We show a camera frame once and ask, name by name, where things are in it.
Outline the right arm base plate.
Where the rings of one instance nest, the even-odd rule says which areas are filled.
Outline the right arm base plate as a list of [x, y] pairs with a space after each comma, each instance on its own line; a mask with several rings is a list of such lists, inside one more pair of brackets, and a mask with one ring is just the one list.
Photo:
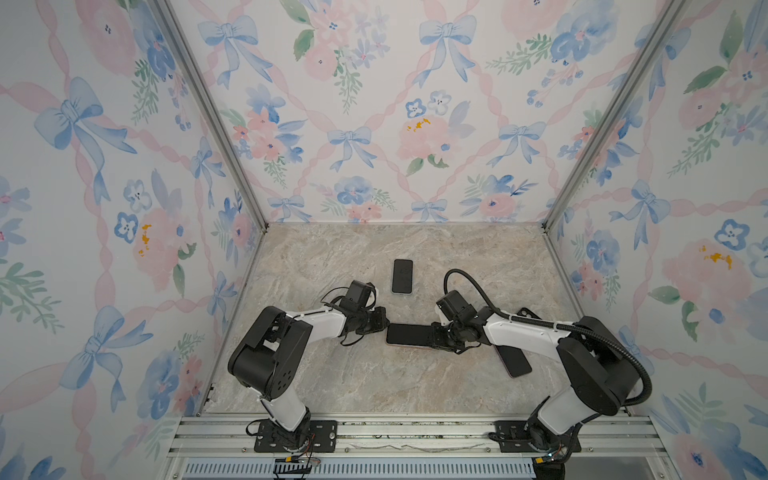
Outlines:
[[571, 430], [556, 436], [544, 427], [530, 427], [525, 420], [495, 421], [488, 438], [499, 444], [502, 453], [565, 455], [582, 451]]

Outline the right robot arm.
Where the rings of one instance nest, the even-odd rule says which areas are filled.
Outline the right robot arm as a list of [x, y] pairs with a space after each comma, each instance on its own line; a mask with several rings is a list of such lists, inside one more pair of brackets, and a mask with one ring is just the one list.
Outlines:
[[535, 451], [554, 452], [564, 436], [575, 439], [581, 425], [639, 405], [652, 393], [647, 369], [594, 317], [562, 323], [490, 307], [456, 313], [437, 306], [435, 311], [440, 347], [460, 353], [476, 342], [560, 361], [569, 385], [543, 400], [522, 429], [522, 439]]

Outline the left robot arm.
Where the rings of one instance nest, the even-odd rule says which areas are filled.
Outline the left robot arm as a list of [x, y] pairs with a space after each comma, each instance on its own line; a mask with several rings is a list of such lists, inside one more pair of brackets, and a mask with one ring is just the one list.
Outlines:
[[292, 386], [309, 344], [351, 332], [365, 336], [388, 326], [382, 306], [349, 310], [327, 305], [299, 313], [274, 306], [262, 310], [227, 363], [228, 373], [258, 394], [268, 414], [256, 433], [256, 449], [297, 452], [312, 445], [311, 412]]

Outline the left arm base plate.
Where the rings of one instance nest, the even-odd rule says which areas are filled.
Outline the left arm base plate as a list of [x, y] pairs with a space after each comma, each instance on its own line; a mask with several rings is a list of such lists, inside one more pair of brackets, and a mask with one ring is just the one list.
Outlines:
[[338, 422], [303, 421], [295, 431], [288, 431], [268, 419], [258, 419], [245, 427], [254, 438], [256, 453], [333, 453], [336, 449]]

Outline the pink phone case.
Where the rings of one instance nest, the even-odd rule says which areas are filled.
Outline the pink phone case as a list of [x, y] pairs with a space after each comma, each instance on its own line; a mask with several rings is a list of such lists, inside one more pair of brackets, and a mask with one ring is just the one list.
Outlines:
[[413, 344], [413, 343], [392, 343], [392, 342], [387, 342], [387, 345], [388, 346], [392, 346], [392, 347], [399, 347], [399, 348], [427, 348], [427, 349], [433, 348], [433, 347], [431, 347], [428, 344]]

